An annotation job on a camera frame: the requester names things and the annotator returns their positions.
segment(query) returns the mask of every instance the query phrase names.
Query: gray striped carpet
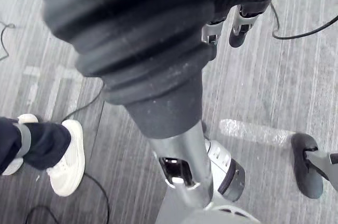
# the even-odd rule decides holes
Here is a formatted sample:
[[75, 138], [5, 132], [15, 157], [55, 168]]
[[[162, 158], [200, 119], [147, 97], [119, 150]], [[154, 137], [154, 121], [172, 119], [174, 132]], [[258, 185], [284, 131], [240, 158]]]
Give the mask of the gray striped carpet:
[[[280, 35], [316, 28], [338, 12], [338, 0], [274, 0]], [[40, 18], [41, 0], [0, 0], [0, 20], [10, 57], [0, 62], [0, 114], [31, 112], [59, 121], [89, 102], [99, 79], [74, 69], [76, 53], [55, 39]], [[203, 74], [208, 135], [228, 148], [247, 172], [238, 205], [263, 223], [337, 223], [338, 192], [325, 182], [319, 200], [302, 196], [290, 163], [287, 131], [312, 134], [322, 149], [338, 150], [338, 25], [308, 38], [271, 38], [270, 9], [239, 49], [228, 45], [231, 16], [224, 24], [219, 54]], [[121, 107], [98, 101], [75, 115], [84, 128], [86, 170], [106, 188], [110, 223], [155, 223], [166, 186], [146, 139]], [[68, 198], [57, 197], [45, 172], [25, 165], [0, 177], [0, 223], [23, 223], [29, 209], [47, 204], [61, 223], [104, 223], [105, 203], [86, 178]], [[53, 223], [46, 212], [30, 223]]]

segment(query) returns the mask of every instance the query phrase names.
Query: cable on floor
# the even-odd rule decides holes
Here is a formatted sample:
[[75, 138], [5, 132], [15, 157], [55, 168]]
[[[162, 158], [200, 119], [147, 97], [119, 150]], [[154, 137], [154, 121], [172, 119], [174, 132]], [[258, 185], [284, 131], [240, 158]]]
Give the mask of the cable on floor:
[[322, 31], [323, 29], [331, 26], [336, 21], [338, 21], [338, 15], [337, 15], [335, 18], [333, 18], [332, 20], [330, 20], [329, 22], [325, 23], [324, 25], [320, 26], [319, 28], [317, 28], [315, 30], [312, 30], [312, 31], [309, 31], [309, 32], [306, 32], [306, 33], [303, 33], [303, 34], [299, 34], [299, 35], [278, 36], [278, 35], [276, 35], [276, 33], [279, 31], [279, 28], [280, 28], [279, 17], [278, 17], [277, 11], [276, 11], [273, 3], [270, 3], [270, 6], [271, 6], [271, 9], [273, 10], [273, 13], [275, 15], [276, 22], [277, 22], [277, 28], [273, 30], [273, 37], [275, 39], [279, 39], [279, 40], [291, 40], [291, 39], [303, 38], [305, 36], [313, 35], [313, 34], [319, 32], [319, 31]]
[[[81, 111], [81, 110], [84, 110], [86, 108], [88, 108], [90, 105], [92, 105], [94, 102], [96, 102], [98, 99], [99, 99], [99, 96], [101, 95], [102, 93], [102, 90], [104, 88], [104, 85], [102, 85], [100, 91], [97, 93], [97, 95], [94, 97], [94, 99], [92, 101], [90, 101], [89, 103], [87, 103], [86, 105], [74, 110], [73, 112], [71, 112], [70, 114], [66, 115], [64, 117], [64, 119], [62, 121], [65, 121], [67, 119], [69, 119], [71, 116], [75, 115], [77, 112]], [[104, 189], [104, 187], [95, 179], [93, 178], [91, 175], [89, 175], [88, 173], [84, 173], [83, 176], [86, 176], [88, 179], [92, 180], [96, 185], [97, 187], [101, 190], [102, 194], [104, 195], [105, 197], [105, 202], [106, 202], [106, 208], [107, 208], [107, 219], [106, 219], [106, 224], [109, 224], [109, 220], [110, 220], [110, 204], [109, 204], [109, 198], [108, 198], [108, 194], [106, 192], [106, 190]], [[38, 210], [44, 210], [44, 211], [47, 211], [47, 213], [52, 217], [52, 219], [54, 220], [54, 222], [56, 224], [60, 224], [60, 222], [58, 222], [57, 218], [55, 217], [55, 215], [53, 214], [52, 210], [49, 208], [49, 206], [45, 206], [45, 205], [38, 205], [38, 206], [35, 206], [33, 207], [29, 213], [27, 214], [26, 216], [26, 220], [25, 220], [25, 224], [28, 224], [28, 221], [29, 219], [31, 218], [32, 214], [35, 212], [35, 211], [38, 211]]]
[[69, 113], [68, 115], [66, 115], [61, 122], [69, 119], [71, 116], [75, 115], [76, 113], [78, 113], [78, 112], [80, 112], [80, 111], [82, 111], [84, 109], [87, 109], [90, 105], [92, 105], [94, 102], [96, 102], [99, 99], [99, 97], [100, 97], [100, 95], [101, 95], [104, 87], [105, 87], [105, 84], [103, 83], [100, 91], [94, 97], [94, 99], [92, 101], [90, 101], [89, 103], [87, 103], [86, 105], [82, 106], [81, 108], [78, 108], [78, 109], [74, 110], [73, 112]]
[[5, 53], [6, 53], [4, 56], [2, 56], [2, 57], [0, 58], [0, 61], [2, 61], [2, 60], [4, 60], [4, 59], [7, 59], [7, 58], [10, 56], [10, 54], [9, 54], [9, 52], [7, 51], [6, 46], [5, 46], [5, 44], [4, 44], [4, 33], [5, 33], [6, 29], [15, 29], [15, 25], [14, 25], [13, 23], [6, 24], [6, 23], [1, 22], [1, 21], [0, 21], [0, 23], [1, 23], [2, 25], [4, 25], [3, 29], [1, 30], [1, 34], [0, 34], [0, 42], [1, 42], [2, 49], [3, 49], [3, 50], [5, 51]]

